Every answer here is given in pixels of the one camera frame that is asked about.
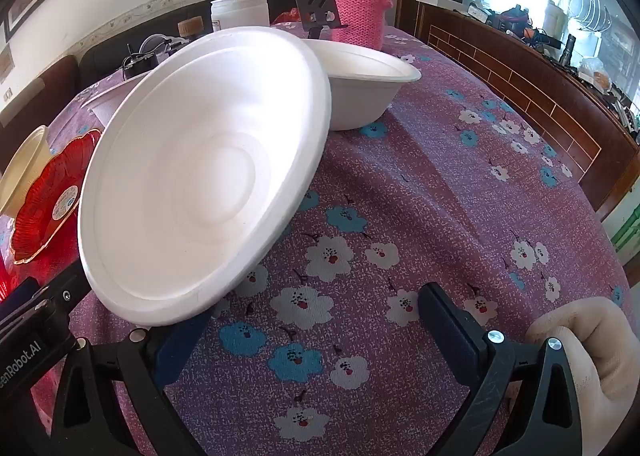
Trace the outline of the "white gloved right hand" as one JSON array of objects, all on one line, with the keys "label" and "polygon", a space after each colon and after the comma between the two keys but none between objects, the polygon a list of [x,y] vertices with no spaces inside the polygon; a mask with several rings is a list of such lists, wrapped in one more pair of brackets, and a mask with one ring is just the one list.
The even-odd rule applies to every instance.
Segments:
[{"label": "white gloved right hand", "polygon": [[594,297],[538,317],[526,341],[562,342],[577,394],[582,452],[601,455],[622,445],[639,421],[639,339],[612,301]]}]

